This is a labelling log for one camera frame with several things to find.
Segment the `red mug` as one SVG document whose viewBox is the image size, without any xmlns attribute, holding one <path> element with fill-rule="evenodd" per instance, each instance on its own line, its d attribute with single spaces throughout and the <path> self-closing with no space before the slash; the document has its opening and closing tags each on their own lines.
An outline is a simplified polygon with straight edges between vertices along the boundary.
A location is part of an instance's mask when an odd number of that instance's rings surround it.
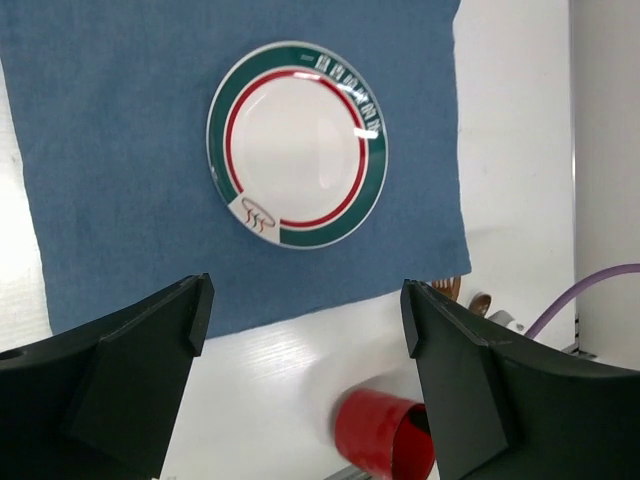
<svg viewBox="0 0 640 480">
<path fill-rule="evenodd" d="M 368 388 L 342 401 L 334 443 L 345 459 L 379 479 L 423 480 L 435 464 L 425 405 Z"/>
</svg>

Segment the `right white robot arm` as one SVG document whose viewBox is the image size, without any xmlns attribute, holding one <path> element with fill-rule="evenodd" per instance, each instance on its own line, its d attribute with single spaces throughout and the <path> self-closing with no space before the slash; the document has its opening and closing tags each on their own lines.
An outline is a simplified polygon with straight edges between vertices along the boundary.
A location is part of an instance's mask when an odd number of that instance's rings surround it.
<svg viewBox="0 0 640 480">
<path fill-rule="evenodd" d="M 505 310 L 496 311 L 488 316 L 488 319 L 497 325 L 518 332 L 519 334 L 525 331 L 525 326 Z"/>
</svg>

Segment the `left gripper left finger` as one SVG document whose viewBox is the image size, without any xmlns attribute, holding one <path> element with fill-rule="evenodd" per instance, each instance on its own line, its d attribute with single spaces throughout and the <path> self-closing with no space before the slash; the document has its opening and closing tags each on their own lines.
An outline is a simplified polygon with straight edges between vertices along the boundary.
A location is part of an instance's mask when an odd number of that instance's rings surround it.
<svg viewBox="0 0 640 480">
<path fill-rule="evenodd" d="M 208 274 L 188 276 L 2 352 L 2 478 L 159 478 L 214 295 Z"/>
</svg>

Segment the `blue cloth placemat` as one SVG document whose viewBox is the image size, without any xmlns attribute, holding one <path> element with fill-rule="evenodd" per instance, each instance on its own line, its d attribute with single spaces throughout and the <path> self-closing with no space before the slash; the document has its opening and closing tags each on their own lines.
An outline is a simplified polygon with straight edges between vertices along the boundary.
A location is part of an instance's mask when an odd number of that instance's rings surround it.
<svg viewBox="0 0 640 480">
<path fill-rule="evenodd" d="M 455 1 L 5 1 L 1 60 L 51 328 L 209 273 L 221 336 L 465 274 Z M 327 48 L 386 123 L 375 208 L 336 244 L 272 245 L 229 212 L 206 116 L 244 54 Z"/>
</svg>

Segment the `white plate green red rim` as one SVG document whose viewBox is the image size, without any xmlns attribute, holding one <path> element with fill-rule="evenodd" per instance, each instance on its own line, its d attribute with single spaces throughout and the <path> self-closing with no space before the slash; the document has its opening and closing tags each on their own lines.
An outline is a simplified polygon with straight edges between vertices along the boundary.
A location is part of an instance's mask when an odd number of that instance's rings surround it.
<svg viewBox="0 0 640 480">
<path fill-rule="evenodd" d="M 383 190 L 384 116 L 359 72 L 308 42 L 241 57 L 220 81 L 206 123 L 223 203 L 262 240 L 309 250 L 354 233 Z"/>
</svg>

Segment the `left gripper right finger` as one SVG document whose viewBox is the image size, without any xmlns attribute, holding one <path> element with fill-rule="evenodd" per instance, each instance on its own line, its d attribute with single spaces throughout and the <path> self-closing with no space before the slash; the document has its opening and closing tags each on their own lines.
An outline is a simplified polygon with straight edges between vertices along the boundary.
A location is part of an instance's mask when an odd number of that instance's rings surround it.
<svg viewBox="0 0 640 480">
<path fill-rule="evenodd" d="M 572 356 L 415 280 L 401 312 L 443 479 L 635 479 L 639 374 Z"/>
</svg>

